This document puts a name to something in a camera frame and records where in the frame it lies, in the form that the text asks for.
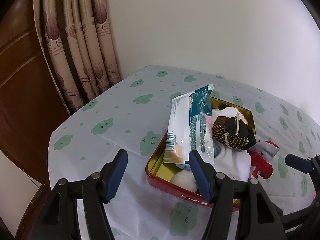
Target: white tablecloth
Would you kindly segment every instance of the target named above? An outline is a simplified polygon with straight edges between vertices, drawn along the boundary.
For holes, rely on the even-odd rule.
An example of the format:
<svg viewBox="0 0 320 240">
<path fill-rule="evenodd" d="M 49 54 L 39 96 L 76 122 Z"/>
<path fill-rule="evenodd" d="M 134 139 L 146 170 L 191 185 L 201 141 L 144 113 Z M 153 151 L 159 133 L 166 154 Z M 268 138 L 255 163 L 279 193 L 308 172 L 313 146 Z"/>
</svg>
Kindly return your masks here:
<svg viewBox="0 0 320 240">
<path fill-rule="evenodd" d="M 214 97 L 250 109 L 257 134 L 279 146 L 271 161 L 273 175 L 268 180 L 259 177 L 271 200 L 284 214 L 310 205 L 314 197 L 310 177 L 284 163 L 289 153 L 307 158 L 319 152 L 320 127 L 310 117 L 257 88 L 212 74 L 164 66 L 147 66 L 126 78 L 52 133 L 48 154 L 51 187 L 60 178 L 81 180 L 100 171 L 123 148 L 128 151 L 128 166 L 116 197 L 105 206 L 115 238 L 201 239 L 211 210 L 153 188 L 147 182 L 145 166 L 167 130 L 170 97 L 209 83 L 214 85 Z M 78 205 L 84 237 L 82 202 Z M 234 238 L 236 224 L 234 213 L 230 239 Z"/>
</svg>

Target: wire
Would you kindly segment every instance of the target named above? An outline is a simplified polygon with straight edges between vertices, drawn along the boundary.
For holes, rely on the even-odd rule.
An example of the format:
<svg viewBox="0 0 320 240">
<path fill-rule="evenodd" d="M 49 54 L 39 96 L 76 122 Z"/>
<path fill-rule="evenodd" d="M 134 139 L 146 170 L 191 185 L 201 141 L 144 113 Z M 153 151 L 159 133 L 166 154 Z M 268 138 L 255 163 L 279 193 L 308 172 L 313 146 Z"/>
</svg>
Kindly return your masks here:
<svg viewBox="0 0 320 240">
<path fill-rule="evenodd" d="M 32 181 L 32 183 L 33 184 L 35 184 L 35 186 L 37 187 L 37 188 L 39 188 L 38 186 L 37 186 L 37 184 L 36 183 L 34 183 L 34 181 L 29 177 L 29 175 L 27 174 L 27 176 L 28 176 L 28 178 Z"/>
</svg>

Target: white pom-pom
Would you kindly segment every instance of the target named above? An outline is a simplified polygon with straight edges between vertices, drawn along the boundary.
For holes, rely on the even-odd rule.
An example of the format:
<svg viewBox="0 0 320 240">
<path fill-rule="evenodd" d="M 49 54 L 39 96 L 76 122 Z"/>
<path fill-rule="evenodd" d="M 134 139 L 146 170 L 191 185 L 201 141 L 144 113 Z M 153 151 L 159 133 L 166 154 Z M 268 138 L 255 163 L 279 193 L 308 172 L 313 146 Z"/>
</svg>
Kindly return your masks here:
<svg viewBox="0 0 320 240">
<path fill-rule="evenodd" d="M 172 177 L 171 183 L 191 192 L 197 191 L 196 180 L 192 171 L 183 170 L 178 172 Z"/>
</svg>

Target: white wall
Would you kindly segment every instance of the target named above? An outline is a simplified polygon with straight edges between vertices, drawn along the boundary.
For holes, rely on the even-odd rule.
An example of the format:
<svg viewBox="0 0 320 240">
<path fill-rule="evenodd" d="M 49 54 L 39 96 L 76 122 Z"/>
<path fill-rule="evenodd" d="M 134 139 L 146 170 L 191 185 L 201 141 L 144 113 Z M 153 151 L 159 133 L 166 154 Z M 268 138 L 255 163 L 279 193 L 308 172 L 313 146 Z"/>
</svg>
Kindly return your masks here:
<svg viewBox="0 0 320 240">
<path fill-rule="evenodd" d="M 0 216 L 13 236 L 38 188 L 0 151 Z"/>
<path fill-rule="evenodd" d="M 215 73 L 320 124 L 320 31 L 300 0 L 108 1 L 123 77 L 150 64 Z"/>
</svg>

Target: metal screw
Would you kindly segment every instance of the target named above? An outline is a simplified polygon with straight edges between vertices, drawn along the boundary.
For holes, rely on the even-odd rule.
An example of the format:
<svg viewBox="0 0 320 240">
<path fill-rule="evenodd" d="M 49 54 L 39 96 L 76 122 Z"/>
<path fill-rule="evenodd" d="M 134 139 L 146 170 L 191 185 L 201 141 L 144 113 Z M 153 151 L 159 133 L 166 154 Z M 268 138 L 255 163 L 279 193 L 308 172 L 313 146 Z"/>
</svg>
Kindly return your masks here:
<svg viewBox="0 0 320 240">
<path fill-rule="evenodd" d="M 259 183 L 259 181 L 256 178 L 250 179 L 250 182 L 254 185 L 257 185 Z"/>
<path fill-rule="evenodd" d="M 92 173 L 92 174 L 91 174 L 91 178 L 93 178 L 93 179 L 98 179 L 98 178 L 100 178 L 100 173 L 99 173 L 99 172 L 94 172 L 94 173 Z"/>
<path fill-rule="evenodd" d="M 59 179 L 58 180 L 58 184 L 59 185 L 64 185 L 64 184 L 66 184 L 67 183 L 67 180 L 66 179 Z"/>
<path fill-rule="evenodd" d="M 218 179 L 224 179 L 225 175 L 224 175 L 222 172 L 218 172 L 218 173 L 216 174 L 216 177 L 217 177 Z"/>
</svg>

